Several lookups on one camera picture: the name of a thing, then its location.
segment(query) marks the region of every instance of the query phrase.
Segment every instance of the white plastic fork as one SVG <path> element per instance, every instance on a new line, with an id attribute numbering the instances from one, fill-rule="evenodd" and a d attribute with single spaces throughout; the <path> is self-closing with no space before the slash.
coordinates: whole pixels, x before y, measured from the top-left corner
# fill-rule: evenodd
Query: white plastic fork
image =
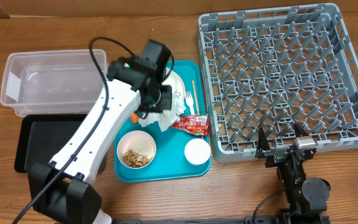
<path id="1" fill-rule="evenodd" d="M 191 92 L 190 92 L 190 91 L 186 91 L 185 100 L 186 100 L 186 105 L 190 108 L 190 114 L 191 114 L 191 115 L 196 114 L 196 113 L 194 112 L 194 100 L 193 100 L 193 95 L 191 95 Z"/>

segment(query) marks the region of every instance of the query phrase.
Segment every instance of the red packet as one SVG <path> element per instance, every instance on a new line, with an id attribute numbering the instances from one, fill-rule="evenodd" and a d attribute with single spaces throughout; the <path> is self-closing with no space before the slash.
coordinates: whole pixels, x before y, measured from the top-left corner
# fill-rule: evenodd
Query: red packet
<path id="1" fill-rule="evenodd" d="M 184 130 L 197 136 L 209 135 L 209 118 L 206 115 L 180 116 L 180 120 L 173 123 L 171 127 Z"/>

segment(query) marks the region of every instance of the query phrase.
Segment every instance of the teal tray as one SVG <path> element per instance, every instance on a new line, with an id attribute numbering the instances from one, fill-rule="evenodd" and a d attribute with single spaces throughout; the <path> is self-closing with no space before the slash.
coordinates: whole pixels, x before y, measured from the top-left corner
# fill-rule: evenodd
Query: teal tray
<path id="1" fill-rule="evenodd" d="M 167 67 L 171 67 L 171 62 L 168 62 Z M 181 77 L 185 84 L 186 91 L 191 91 L 193 98 L 194 93 L 192 80 L 195 81 L 200 114 L 206 114 L 201 76 L 197 64 L 189 60 L 175 61 L 173 71 Z M 189 114 L 190 109 L 186 106 L 184 115 Z M 188 134 L 175 128 L 168 128 L 168 130 L 161 132 L 157 122 L 142 128 L 140 124 L 132 124 L 128 119 L 114 139 L 114 150 L 116 151 L 119 140 L 126 133 L 135 130 L 145 131 L 154 138 L 157 146 L 157 153 L 155 154 L 155 158 L 152 163 L 147 167 L 144 167 L 143 169 L 130 169 L 119 162 L 116 152 L 114 168 L 116 170 L 117 177 L 124 182 L 133 183 L 184 177 L 198 177 L 207 173 L 211 167 L 211 158 L 199 166 L 191 165 L 185 158 L 185 146 L 187 142 L 200 137 Z M 204 140 L 209 142 L 209 136 L 205 136 Z"/>

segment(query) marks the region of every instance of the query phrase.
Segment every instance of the white bowl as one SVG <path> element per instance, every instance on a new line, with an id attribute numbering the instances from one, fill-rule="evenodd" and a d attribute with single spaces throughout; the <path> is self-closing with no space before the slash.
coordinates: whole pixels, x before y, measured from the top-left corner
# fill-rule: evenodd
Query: white bowl
<path id="1" fill-rule="evenodd" d="M 170 71 L 169 68 L 165 69 L 166 74 L 168 74 L 168 72 Z M 172 86 L 172 93 L 175 93 L 178 89 L 178 77 L 177 77 L 177 73 L 172 71 L 171 74 L 169 74 L 169 76 L 167 77 L 166 80 L 164 80 L 164 82 L 162 82 L 163 85 L 170 85 Z"/>
<path id="2" fill-rule="evenodd" d="M 146 140 L 148 140 L 149 142 L 152 143 L 153 148 L 154 148 L 154 153 L 153 153 L 153 157 L 150 160 L 150 162 L 148 164 L 146 164 L 145 166 L 142 167 L 131 167 L 129 165 L 127 165 L 126 161 L 122 160 L 122 157 L 124 156 L 125 152 L 126 152 L 126 146 L 128 145 L 128 143 L 135 139 L 135 138 L 144 138 Z M 144 167 L 147 167 L 150 163 L 152 163 L 154 157 L 155 157 L 155 152 L 156 152 L 156 145 L 155 145 L 155 141 L 153 139 L 153 137 L 151 135 L 149 135 L 148 133 L 144 132 L 144 131 L 131 131 L 127 134 L 125 134 L 118 142 L 117 145 L 117 157 L 119 159 L 119 161 L 121 162 L 121 164 L 123 164 L 124 166 L 130 168 L 130 169 L 141 169 Z"/>

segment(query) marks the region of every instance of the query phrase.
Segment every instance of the crumpled napkin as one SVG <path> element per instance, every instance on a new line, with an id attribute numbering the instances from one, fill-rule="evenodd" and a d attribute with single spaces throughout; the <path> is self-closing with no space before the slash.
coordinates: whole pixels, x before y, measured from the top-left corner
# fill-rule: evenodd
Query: crumpled napkin
<path id="1" fill-rule="evenodd" d="M 173 93 L 171 110 L 163 110 L 162 113 L 149 113 L 146 119 L 139 119 L 139 124 L 145 127 L 158 121 L 161 131 L 166 131 L 173 123 L 180 120 L 179 115 L 183 114 L 185 110 L 186 106 L 180 93 Z"/>

